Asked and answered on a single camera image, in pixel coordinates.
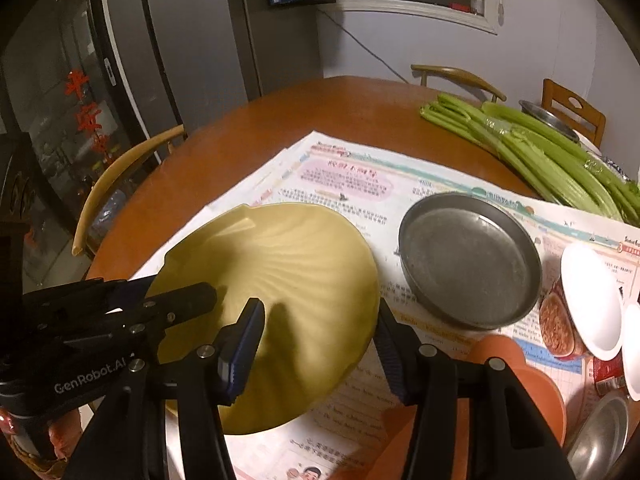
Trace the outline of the bunch of green celery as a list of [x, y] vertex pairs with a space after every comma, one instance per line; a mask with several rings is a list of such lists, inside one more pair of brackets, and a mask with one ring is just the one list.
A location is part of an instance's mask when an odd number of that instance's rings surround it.
[[547, 202], [639, 225], [639, 189], [540, 120], [502, 104], [476, 107], [448, 93], [420, 115], [510, 166]]

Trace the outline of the glass door with red characters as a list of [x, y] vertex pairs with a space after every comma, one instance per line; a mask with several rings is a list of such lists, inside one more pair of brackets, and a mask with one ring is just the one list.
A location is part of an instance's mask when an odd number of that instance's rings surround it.
[[144, 138], [108, 39], [101, 0], [26, 0], [2, 24], [3, 117], [32, 138], [67, 232], [98, 177]]

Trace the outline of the red packaging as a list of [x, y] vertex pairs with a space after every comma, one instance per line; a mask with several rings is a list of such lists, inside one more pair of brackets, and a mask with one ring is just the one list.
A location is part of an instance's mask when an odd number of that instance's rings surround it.
[[609, 361], [593, 358], [593, 380], [598, 396], [616, 390], [625, 390], [626, 382], [622, 354]]

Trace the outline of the wooden chair slatted back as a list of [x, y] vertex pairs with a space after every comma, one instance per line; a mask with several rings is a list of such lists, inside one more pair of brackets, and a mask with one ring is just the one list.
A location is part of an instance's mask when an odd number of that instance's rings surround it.
[[541, 106], [600, 148], [606, 125], [605, 114], [579, 94], [550, 78], [544, 78]]

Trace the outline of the light wooden chair left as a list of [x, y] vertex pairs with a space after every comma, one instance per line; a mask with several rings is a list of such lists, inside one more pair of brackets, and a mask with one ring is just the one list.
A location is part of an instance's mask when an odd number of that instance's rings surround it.
[[184, 130], [184, 125], [178, 125], [156, 136], [151, 136], [149, 139], [130, 148], [122, 154], [122, 156], [119, 156], [119, 158], [104, 171], [102, 176], [96, 181], [96, 184], [93, 185], [81, 209], [72, 244], [72, 255], [74, 257], [81, 255], [85, 250], [92, 222], [106, 204], [107, 200], [116, 191], [120, 182], [133, 172], [136, 172], [162, 145], [169, 145], [172, 140], [185, 134], [186, 130]]

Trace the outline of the white bowl with patterned outside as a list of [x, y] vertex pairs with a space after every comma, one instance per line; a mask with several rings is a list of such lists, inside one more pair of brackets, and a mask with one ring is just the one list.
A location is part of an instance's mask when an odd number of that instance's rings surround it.
[[603, 257], [585, 243], [567, 245], [538, 320], [542, 341], [555, 359], [615, 358], [622, 348], [622, 295]]

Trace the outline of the yellow shell-shaped plate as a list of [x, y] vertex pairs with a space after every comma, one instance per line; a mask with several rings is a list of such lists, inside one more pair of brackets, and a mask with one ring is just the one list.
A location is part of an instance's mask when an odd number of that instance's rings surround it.
[[171, 248], [149, 293], [201, 282], [216, 289], [216, 307], [171, 327], [160, 362], [213, 341], [250, 298], [266, 311], [244, 392], [220, 411], [228, 434], [268, 430], [314, 408], [359, 363], [378, 318], [371, 249], [346, 218], [323, 206], [237, 206]]

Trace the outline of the round grey metal pan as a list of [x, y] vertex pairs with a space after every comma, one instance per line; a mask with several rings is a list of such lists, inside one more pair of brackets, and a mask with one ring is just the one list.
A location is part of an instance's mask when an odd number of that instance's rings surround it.
[[418, 200], [402, 217], [398, 250], [418, 303], [452, 326], [510, 326], [538, 301], [542, 265], [532, 237], [487, 200], [462, 193]]

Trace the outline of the grey refrigerator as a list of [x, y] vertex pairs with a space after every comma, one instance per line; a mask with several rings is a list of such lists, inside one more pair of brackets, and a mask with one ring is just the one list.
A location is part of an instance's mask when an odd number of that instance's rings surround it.
[[313, 6], [269, 0], [89, 0], [117, 114], [140, 143], [192, 132], [272, 92], [318, 79]]

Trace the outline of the wooden chair curved back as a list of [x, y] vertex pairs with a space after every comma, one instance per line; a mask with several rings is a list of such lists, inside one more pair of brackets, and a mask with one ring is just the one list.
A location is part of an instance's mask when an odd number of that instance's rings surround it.
[[502, 91], [482, 77], [477, 76], [468, 70], [462, 70], [462, 68], [450, 66], [424, 64], [411, 64], [410, 68], [414, 74], [420, 75], [420, 85], [422, 87], [427, 86], [428, 78], [438, 77], [453, 82], [454, 84], [458, 84], [459, 86], [488, 92], [491, 95], [492, 102], [497, 102], [498, 100], [506, 102], [506, 95]]

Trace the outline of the stainless steel bowl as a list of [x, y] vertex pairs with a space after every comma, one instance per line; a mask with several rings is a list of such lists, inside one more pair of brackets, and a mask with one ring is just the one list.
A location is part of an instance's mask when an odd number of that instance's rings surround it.
[[566, 447], [575, 478], [604, 479], [623, 453], [628, 429], [626, 396], [619, 391], [607, 393]]

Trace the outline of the printed newspaper sheet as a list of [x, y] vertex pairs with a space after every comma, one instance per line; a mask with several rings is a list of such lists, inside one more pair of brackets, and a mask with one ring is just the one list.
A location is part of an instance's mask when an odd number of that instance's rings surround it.
[[[472, 194], [521, 222], [538, 249], [544, 282], [559, 274], [567, 244], [583, 240], [605, 258], [625, 297], [639, 292], [639, 232], [633, 226], [521, 196], [486, 181], [401, 154], [312, 132], [282, 151], [181, 229], [188, 235], [238, 206], [299, 202], [342, 214], [368, 241], [382, 293], [398, 318], [420, 337], [458, 358], [475, 335], [439, 322], [416, 302], [397, 252], [400, 222], [420, 198], [441, 192]], [[286, 425], [231, 437], [227, 444], [241, 479], [295, 479], [317, 467], [323, 478], [364, 477], [412, 422], [386, 386], [378, 357], [368, 351], [352, 374], [308, 414]]]

